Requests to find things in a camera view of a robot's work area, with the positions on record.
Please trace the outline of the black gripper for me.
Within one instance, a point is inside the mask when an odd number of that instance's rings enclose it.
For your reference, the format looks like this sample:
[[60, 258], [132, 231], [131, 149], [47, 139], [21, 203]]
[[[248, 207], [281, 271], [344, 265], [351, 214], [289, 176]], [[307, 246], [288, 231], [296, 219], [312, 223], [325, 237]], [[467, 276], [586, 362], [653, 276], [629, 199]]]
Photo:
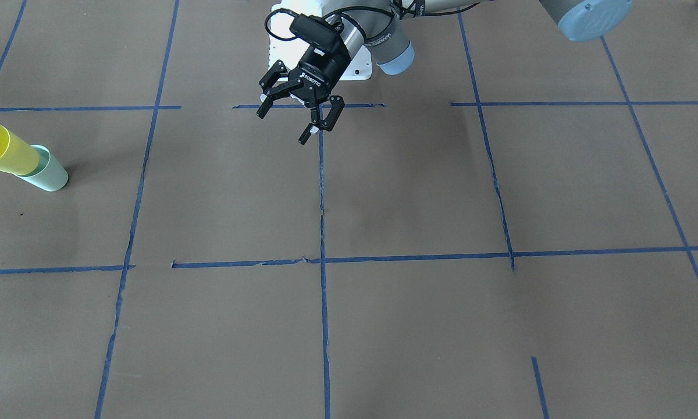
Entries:
[[[344, 44], [333, 53], [323, 53], [309, 46], [290, 72], [278, 59], [259, 80], [263, 92], [256, 115], [264, 119], [275, 101], [293, 96], [310, 111], [310, 122], [298, 138], [300, 145], [306, 145], [310, 136], [320, 131], [332, 131], [346, 108], [346, 102], [340, 95], [331, 96], [331, 93], [350, 63], [351, 55]], [[279, 79], [287, 76], [287, 82], [276, 85]], [[330, 104], [330, 111], [323, 117], [320, 116], [320, 104], [325, 101]]]

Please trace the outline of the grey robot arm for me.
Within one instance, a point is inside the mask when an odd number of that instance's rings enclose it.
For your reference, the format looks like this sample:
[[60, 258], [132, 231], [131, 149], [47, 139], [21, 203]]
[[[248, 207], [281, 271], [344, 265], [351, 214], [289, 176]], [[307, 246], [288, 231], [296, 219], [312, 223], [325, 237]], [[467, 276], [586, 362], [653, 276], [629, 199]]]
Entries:
[[301, 145], [331, 131], [346, 108], [334, 93], [361, 64], [386, 75], [407, 71], [415, 60], [410, 22], [444, 20], [482, 5], [480, 1], [282, 1], [264, 28], [272, 46], [269, 67], [258, 82], [256, 114], [264, 119], [278, 101], [291, 99], [309, 112]]

